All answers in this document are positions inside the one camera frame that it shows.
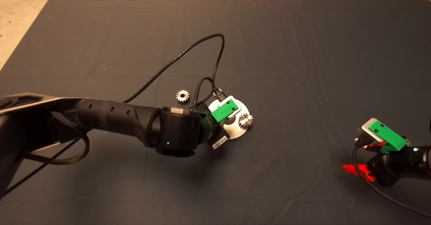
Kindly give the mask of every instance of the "sticker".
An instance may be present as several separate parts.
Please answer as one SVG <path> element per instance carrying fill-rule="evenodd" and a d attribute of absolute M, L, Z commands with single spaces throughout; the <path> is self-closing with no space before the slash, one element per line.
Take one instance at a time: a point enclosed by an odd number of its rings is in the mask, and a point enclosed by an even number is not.
<path fill-rule="evenodd" d="M 223 136 L 222 138 L 220 138 L 220 140 L 218 140 L 215 144 L 212 145 L 212 148 L 213 149 L 218 148 L 220 145 L 222 145 L 227 140 L 228 140 L 228 138 L 226 136 Z"/>

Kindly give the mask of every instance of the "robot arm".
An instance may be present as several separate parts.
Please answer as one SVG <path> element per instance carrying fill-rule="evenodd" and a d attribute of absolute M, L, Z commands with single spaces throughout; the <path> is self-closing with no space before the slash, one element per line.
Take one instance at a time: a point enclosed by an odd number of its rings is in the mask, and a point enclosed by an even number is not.
<path fill-rule="evenodd" d="M 79 138 L 59 122 L 61 113 L 82 133 L 91 129 L 135 136 L 157 153 L 188 157 L 213 143 L 222 127 L 210 111 L 144 107 L 88 98 L 23 93 L 0 98 L 0 192 L 4 193 L 22 155 Z"/>

